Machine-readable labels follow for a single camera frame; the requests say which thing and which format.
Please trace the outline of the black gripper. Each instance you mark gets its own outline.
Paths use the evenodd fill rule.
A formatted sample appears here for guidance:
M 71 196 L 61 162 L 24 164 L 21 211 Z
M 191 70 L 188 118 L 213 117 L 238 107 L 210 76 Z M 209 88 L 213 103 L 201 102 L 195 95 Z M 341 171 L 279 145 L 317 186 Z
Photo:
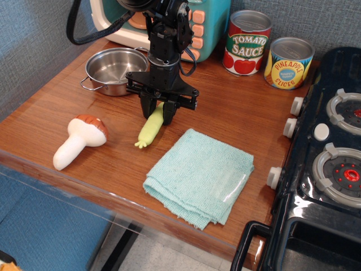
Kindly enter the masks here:
M 163 60 L 149 53 L 147 60 L 149 71 L 126 74 L 127 91 L 139 96 L 143 116 L 148 119 L 156 109 L 158 101 L 164 102 L 164 125 L 171 124 L 180 107 L 195 110 L 199 91 L 181 78 L 180 55 Z

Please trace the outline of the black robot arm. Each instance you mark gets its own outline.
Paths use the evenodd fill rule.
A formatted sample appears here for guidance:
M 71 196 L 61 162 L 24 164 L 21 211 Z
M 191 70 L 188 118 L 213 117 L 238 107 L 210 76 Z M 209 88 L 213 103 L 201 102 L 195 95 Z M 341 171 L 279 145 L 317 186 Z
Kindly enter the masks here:
M 177 111 L 184 107 L 194 110 L 199 91 L 184 82 L 196 69 L 196 59 L 190 51 L 193 31 L 187 1 L 120 1 L 127 10 L 141 12 L 146 19 L 150 48 L 149 71 L 128 72 L 127 89 L 140 97 L 143 116 L 148 119 L 163 102 L 164 125 L 169 125 Z

